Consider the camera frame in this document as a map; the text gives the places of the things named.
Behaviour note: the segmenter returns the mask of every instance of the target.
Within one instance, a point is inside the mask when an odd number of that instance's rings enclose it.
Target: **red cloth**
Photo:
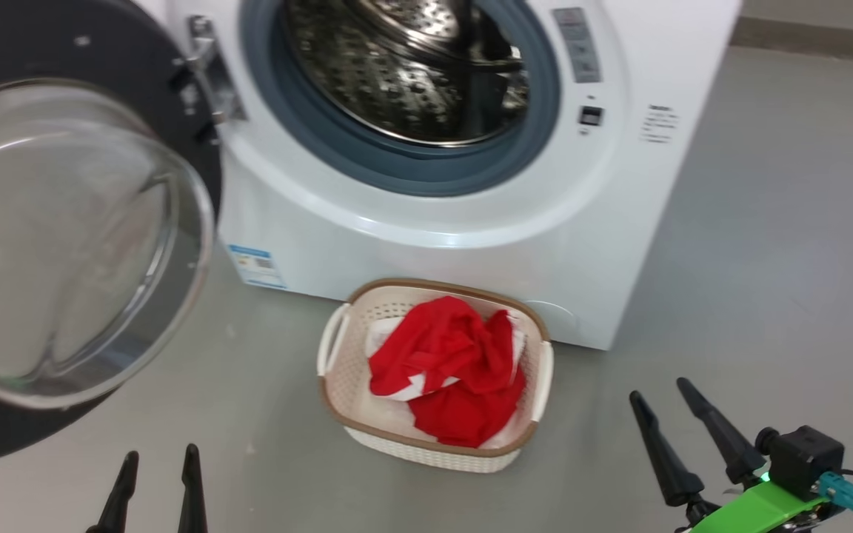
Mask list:
[[[407,402],[416,427],[439,442],[478,448],[515,412],[525,388],[521,369],[512,377],[512,324],[498,311],[486,324],[457,298],[413,307],[369,359],[370,391],[391,395],[426,374],[424,395]],[[460,381],[443,387],[449,377]]]

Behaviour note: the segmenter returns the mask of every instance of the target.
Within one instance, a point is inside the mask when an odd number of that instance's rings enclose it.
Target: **laundry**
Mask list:
[[[402,323],[405,317],[394,317],[394,318],[382,318],[379,321],[373,321],[368,328],[367,338],[364,344],[364,354],[367,358],[372,357],[377,350],[380,349],[384,345],[384,342],[387,341],[387,338],[396,330],[397,326]],[[512,325],[512,374],[515,374],[515,371],[518,370],[518,360],[522,356],[522,352],[525,350],[525,333],[522,332],[521,329],[517,327],[518,318],[508,315],[509,323]],[[384,398],[389,398],[398,401],[408,401],[413,398],[419,398],[424,395],[424,384],[427,381],[427,373],[420,372],[420,374],[409,375],[409,385],[407,387],[393,392],[392,394],[383,395]],[[451,375],[451,377],[444,379],[441,387],[447,387],[449,385],[453,385],[460,378],[455,378]]]
[[[408,400],[414,426],[439,442],[478,448],[507,425],[525,388],[514,321],[501,310],[484,323],[449,296],[376,321],[365,346],[370,391]]]

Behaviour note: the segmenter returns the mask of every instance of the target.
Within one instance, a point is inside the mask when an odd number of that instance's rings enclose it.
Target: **basket handle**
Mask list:
[[[351,304],[343,304],[331,314],[328,318],[328,324],[324,327],[324,332],[321,334],[321,344],[318,345],[318,375],[324,377],[335,364],[335,358],[338,357],[338,349],[341,348],[341,342],[344,341],[344,334],[348,331],[349,317],[345,314]]]
[[[545,412],[549,390],[552,388],[552,373],[555,371],[555,350],[551,342],[542,341],[542,353],[538,358],[538,382],[535,398],[532,399],[532,420],[538,422]]]

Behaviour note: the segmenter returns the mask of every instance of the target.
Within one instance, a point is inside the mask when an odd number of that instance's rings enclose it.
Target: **gray floor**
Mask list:
[[[220,256],[157,361],[0,460],[0,531],[84,530],[128,449],[128,530],[175,530],[189,441],[213,532],[672,531],[681,511],[663,505],[627,392],[711,499],[729,488],[680,375],[747,435],[813,425],[853,468],[853,64],[729,53],[616,348],[559,347],[539,433],[500,475],[400,462],[341,431],[314,376],[334,307],[242,286]],[[853,517],[821,531],[853,533]]]

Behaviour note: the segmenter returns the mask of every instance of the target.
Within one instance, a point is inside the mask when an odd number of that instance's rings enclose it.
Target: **laundry basket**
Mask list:
[[[500,445],[473,449],[436,442],[413,427],[406,403],[370,394],[370,368],[364,342],[370,323],[405,316],[417,304],[451,295],[466,301],[483,318],[507,309],[526,335],[521,368],[526,385],[518,414],[497,435]],[[497,294],[421,280],[379,280],[361,287],[335,310],[318,348],[321,395],[352,438],[369,448],[407,461],[463,472],[498,472],[515,461],[535,433],[552,385],[552,344],[541,318],[529,307]]]

